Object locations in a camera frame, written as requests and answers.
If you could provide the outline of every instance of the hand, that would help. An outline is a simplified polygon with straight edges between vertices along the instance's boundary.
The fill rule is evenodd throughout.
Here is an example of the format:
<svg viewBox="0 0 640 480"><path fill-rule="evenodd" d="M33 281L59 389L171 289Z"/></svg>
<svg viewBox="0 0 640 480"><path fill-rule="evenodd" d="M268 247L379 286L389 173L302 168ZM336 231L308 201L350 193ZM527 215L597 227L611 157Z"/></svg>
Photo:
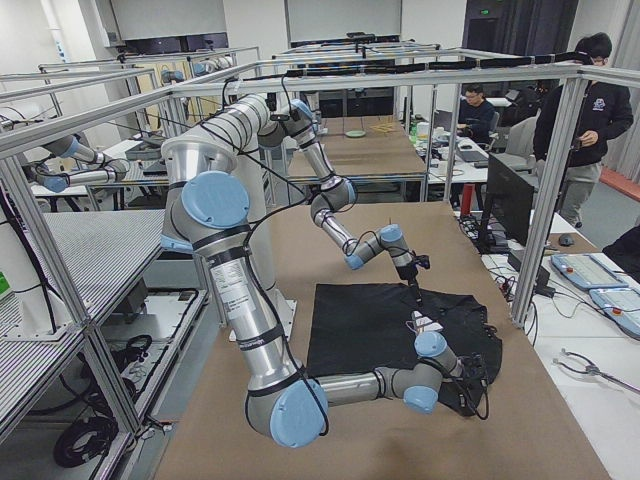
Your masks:
<svg viewBox="0 0 640 480"><path fill-rule="evenodd" d="M594 132L593 130L587 130L582 134L582 136L578 137L583 147L590 147L591 145L595 145L598 141L598 132Z"/></svg>

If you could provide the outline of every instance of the white logo on jacket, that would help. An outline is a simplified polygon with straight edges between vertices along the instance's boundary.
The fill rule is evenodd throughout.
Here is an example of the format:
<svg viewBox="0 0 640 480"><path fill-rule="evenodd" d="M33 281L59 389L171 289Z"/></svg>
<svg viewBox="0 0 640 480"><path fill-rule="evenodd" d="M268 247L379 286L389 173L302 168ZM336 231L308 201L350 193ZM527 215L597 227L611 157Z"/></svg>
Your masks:
<svg viewBox="0 0 640 480"><path fill-rule="evenodd" d="M593 102L593 111L594 112L602 112L605 107L604 98L598 98L595 102Z"/></svg>

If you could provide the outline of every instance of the standing person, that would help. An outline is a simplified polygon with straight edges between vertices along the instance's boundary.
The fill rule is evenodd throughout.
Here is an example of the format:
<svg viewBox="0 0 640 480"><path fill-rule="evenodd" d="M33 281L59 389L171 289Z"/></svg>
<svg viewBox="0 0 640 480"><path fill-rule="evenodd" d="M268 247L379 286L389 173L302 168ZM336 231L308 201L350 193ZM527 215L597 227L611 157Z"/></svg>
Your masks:
<svg viewBox="0 0 640 480"><path fill-rule="evenodd" d="M458 112L459 135L469 137L476 143L490 143L489 128L496 110L485 100L482 85L467 85L464 99Z"/></svg>
<svg viewBox="0 0 640 480"><path fill-rule="evenodd" d="M604 67L611 55L611 39L606 33L596 33L582 38L575 50L589 55L594 66ZM561 94L562 86L548 95L536 124L533 153L539 164L540 160L547 160ZM580 208L600 179L607 141L622 135L632 123L627 87L602 82L587 86L562 186L560 215L572 226L582 226Z"/></svg>

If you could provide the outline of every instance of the pliers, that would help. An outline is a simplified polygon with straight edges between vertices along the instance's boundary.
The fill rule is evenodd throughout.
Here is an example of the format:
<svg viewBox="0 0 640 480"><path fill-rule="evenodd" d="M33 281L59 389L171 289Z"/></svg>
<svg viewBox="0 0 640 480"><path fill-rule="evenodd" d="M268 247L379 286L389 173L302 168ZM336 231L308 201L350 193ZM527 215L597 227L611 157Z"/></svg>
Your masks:
<svg viewBox="0 0 640 480"><path fill-rule="evenodd" d="M564 362L561 362L560 360L558 360L557 358L553 359L553 363L555 365L560 365L561 367L566 368L567 370L573 372L573 373L577 373L579 375L591 375L591 376L600 376L602 378L604 378L605 380L610 381L611 383L615 383L616 385L625 388L627 390L629 390L630 392L633 393L637 393L638 395L640 395L640 388L634 387L633 385L630 385L626 382L623 382L622 380L614 377L613 375L610 375L608 373L604 373L602 372L598 366L593 363L591 360L589 360L587 357L585 357L584 355L580 355L579 353L575 353L575 352L567 352L564 348L561 350L562 355L567 356L567 357L576 357L579 358L581 360L584 360L587 364L584 367L584 370L578 370L576 368L570 367L569 365L567 365Z"/></svg>

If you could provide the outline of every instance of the blue joint cap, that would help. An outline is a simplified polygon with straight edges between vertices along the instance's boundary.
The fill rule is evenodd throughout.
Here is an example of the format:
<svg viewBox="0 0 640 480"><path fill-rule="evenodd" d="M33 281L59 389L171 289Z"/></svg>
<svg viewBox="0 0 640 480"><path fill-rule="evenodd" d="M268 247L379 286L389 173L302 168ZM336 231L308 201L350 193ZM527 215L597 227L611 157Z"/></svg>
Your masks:
<svg viewBox="0 0 640 480"><path fill-rule="evenodd" d="M415 385L404 391L403 400L411 410L423 415L430 414L438 403L438 392L430 387Z"/></svg>
<svg viewBox="0 0 640 480"><path fill-rule="evenodd" d="M160 246L164 250L179 253L193 253L193 246L186 240L176 240L166 235L160 235Z"/></svg>
<svg viewBox="0 0 640 480"><path fill-rule="evenodd" d="M419 356L433 358L447 349L447 341L438 332L423 332L416 337L413 346Z"/></svg>
<svg viewBox="0 0 640 480"><path fill-rule="evenodd" d="M52 192L60 193L67 188L69 184L64 177L46 177L44 182L42 182L42 186Z"/></svg>
<svg viewBox="0 0 640 480"><path fill-rule="evenodd" d="M244 223L249 213L249 194L244 185L225 172L204 172L182 189L182 205L196 222L226 230Z"/></svg>
<svg viewBox="0 0 640 480"><path fill-rule="evenodd" d="M402 238L402 229L399 225L393 223L380 229L380 238L385 242L395 242Z"/></svg>
<svg viewBox="0 0 640 480"><path fill-rule="evenodd" d="M73 137L73 140L71 141L71 145L69 145L69 148L67 148L67 150L64 153L61 153L58 156L61 158L71 157L74 153L78 151L78 145L80 145L80 142L78 142L78 139L76 137Z"/></svg>
<svg viewBox="0 0 640 480"><path fill-rule="evenodd" d="M320 385L307 381L324 413L329 409ZM271 437L282 447L300 448L313 442L324 429L324 417L302 380L287 387L271 411Z"/></svg>
<svg viewBox="0 0 640 480"><path fill-rule="evenodd" d="M352 253L351 255L345 255L344 261L347 262L347 265L349 265L349 268L351 270L358 270L364 265L362 259L355 253Z"/></svg>
<svg viewBox="0 0 640 480"><path fill-rule="evenodd" d="M344 181L347 182L347 190L349 191L349 203L353 203L356 201L356 191L353 188L353 183L351 183L351 180L349 180L348 178L345 178Z"/></svg>
<svg viewBox="0 0 640 480"><path fill-rule="evenodd" d="M298 110L304 113L307 117L309 117L310 120L313 119L313 113L311 112L309 105L304 103L299 98L294 98L293 100L291 100L291 106L296 107Z"/></svg>

